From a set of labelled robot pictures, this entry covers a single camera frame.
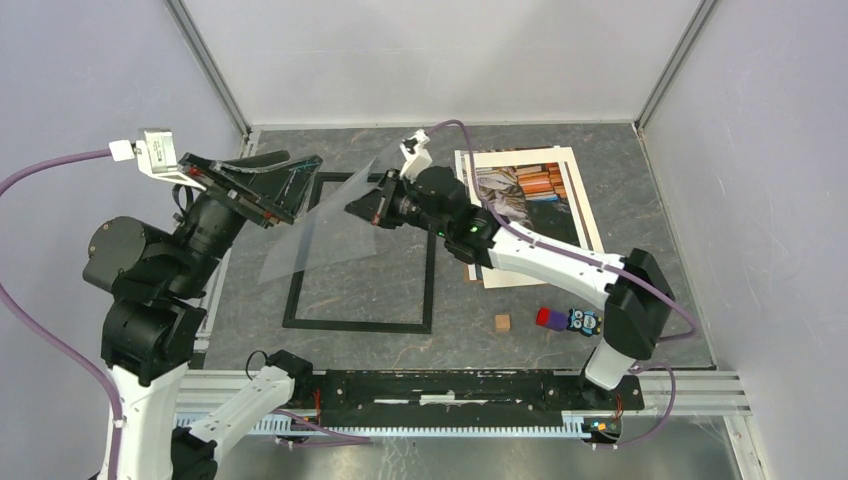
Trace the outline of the cat photo print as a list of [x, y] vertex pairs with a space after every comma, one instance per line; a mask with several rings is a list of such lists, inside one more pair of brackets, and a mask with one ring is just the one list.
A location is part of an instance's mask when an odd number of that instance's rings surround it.
[[500, 215], [555, 240], [579, 247], [589, 245], [558, 166], [479, 167], [476, 176], [480, 193]]

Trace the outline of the white mat board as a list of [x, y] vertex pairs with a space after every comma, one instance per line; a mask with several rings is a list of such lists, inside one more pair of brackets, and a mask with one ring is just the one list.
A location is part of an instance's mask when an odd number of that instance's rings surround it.
[[558, 166], [562, 172], [564, 185], [567, 192], [571, 194], [572, 201], [577, 206], [579, 217], [583, 222], [583, 228], [587, 234], [589, 245], [580, 248], [595, 252], [603, 252], [605, 250], [572, 148], [561, 146], [510, 148], [478, 151], [474, 156], [475, 171], [479, 167], [511, 165], [524, 166], [552, 163]]

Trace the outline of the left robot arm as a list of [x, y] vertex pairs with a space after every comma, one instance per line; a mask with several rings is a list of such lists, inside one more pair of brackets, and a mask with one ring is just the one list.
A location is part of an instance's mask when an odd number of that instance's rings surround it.
[[198, 304], [247, 223], [292, 223], [322, 160], [284, 150], [234, 161], [194, 154], [176, 164], [196, 188], [174, 231], [119, 216], [89, 244], [83, 277], [113, 303], [102, 329], [101, 356], [121, 411], [121, 444], [104, 475], [118, 479], [212, 479], [224, 457], [272, 410], [302, 407], [313, 397], [312, 364], [290, 352], [271, 354], [256, 376], [205, 418], [175, 425], [180, 385], [207, 312]]

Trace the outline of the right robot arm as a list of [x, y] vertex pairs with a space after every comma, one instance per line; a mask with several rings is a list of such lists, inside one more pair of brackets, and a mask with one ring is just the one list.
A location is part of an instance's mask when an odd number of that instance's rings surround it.
[[577, 382], [591, 408], [606, 406], [635, 363], [651, 359], [672, 311], [672, 291], [650, 253], [604, 254], [530, 231], [474, 204], [448, 167], [426, 168], [413, 180], [390, 169], [344, 209], [380, 228], [428, 231], [463, 263], [523, 274], [599, 308], [602, 338]]

